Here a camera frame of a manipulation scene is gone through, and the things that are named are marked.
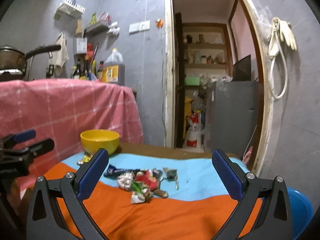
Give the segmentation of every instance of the refrigerator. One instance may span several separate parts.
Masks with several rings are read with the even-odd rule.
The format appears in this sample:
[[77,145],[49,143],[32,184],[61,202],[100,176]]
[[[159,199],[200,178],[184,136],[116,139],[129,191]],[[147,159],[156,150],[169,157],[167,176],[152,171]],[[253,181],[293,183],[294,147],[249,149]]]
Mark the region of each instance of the refrigerator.
[[254,81],[216,81],[208,85],[205,151],[221,148],[242,160],[257,124],[258,95],[258,82]]

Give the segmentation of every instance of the green box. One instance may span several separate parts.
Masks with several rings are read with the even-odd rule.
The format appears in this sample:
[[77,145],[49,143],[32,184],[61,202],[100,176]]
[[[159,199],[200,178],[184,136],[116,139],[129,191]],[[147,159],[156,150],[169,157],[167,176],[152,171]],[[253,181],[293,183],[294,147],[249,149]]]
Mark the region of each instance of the green box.
[[199,77],[185,77],[184,84],[186,86],[200,86]]

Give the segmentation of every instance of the pot handle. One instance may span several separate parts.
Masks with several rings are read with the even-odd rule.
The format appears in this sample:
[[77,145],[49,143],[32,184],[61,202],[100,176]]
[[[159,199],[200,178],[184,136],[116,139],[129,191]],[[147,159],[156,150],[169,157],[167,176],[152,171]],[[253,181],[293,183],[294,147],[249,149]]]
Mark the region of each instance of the pot handle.
[[37,54],[41,54],[41,53],[46,53],[46,52],[50,52],[50,51],[57,51],[57,50],[60,50],[61,49],[61,45],[49,45],[49,46],[44,46],[44,47],[40,47],[40,48],[37,48],[37,49],[34,49],[30,52],[28,52],[25,57],[26,57],[26,60],[28,58],[31,58],[32,56],[34,55],[37,55]]

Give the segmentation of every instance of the bowl rim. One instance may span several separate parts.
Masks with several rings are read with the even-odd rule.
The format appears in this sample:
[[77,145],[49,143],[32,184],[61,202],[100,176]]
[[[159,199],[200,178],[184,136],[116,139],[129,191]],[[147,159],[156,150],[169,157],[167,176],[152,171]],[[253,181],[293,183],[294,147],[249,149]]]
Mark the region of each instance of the bowl rim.
[[[90,132],[90,131],[108,131],[108,132],[112,132],[114,134],[117,135],[117,138],[115,139],[111,139],[111,140],[99,140],[99,139],[90,139],[90,138],[87,138],[87,137],[84,137],[84,135],[87,133],[87,132]],[[113,131],[113,130],[107,130],[107,129],[91,129],[91,130],[86,130],[86,131],[83,131],[82,133],[80,133],[80,138],[81,139],[84,139],[84,140],[87,140],[87,141],[91,141],[91,142],[111,142],[111,141],[114,141],[114,140],[118,140],[120,138],[120,134],[116,131]]]

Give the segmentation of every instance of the pink plaid tablecloth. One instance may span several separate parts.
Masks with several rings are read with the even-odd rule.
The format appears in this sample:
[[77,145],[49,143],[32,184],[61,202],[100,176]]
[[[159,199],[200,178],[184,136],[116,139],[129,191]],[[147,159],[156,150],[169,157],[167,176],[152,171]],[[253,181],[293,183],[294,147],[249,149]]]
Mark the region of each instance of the pink plaid tablecloth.
[[37,135],[27,144],[45,138],[55,142],[52,152],[30,166],[33,177],[82,151],[80,133],[85,130],[114,130],[122,142],[143,143],[138,108],[128,87],[70,79],[0,82],[0,137],[31,128]]

